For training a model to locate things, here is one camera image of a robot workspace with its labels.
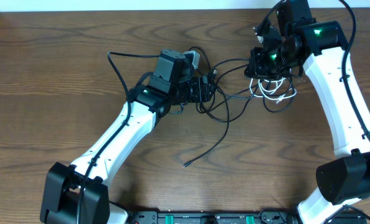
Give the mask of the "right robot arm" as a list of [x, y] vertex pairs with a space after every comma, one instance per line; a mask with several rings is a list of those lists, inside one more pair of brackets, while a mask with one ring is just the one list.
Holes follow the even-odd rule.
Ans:
[[336, 21], [318, 22], [306, 0], [280, 1], [254, 29], [260, 47], [251, 50], [245, 76], [261, 85], [280, 83], [299, 69], [312, 82], [330, 126], [335, 160], [316, 170], [317, 187], [287, 223], [333, 223], [340, 213], [370, 197], [370, 112], [350, 59], [353, 38]]

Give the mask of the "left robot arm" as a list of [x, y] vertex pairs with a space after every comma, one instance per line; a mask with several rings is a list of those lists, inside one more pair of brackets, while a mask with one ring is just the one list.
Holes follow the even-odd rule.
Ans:
[[195, 74], [200, 54], [163, 49], [155, 70], [144, 73], [100, 139], [69, 166], [55, 163], [47, 173], [40, 221], [54, 223], [126, 223], [129, 213], [114, 203], [108, 189], [135, 146], [174, 105], [207, 102], [212, 82]]

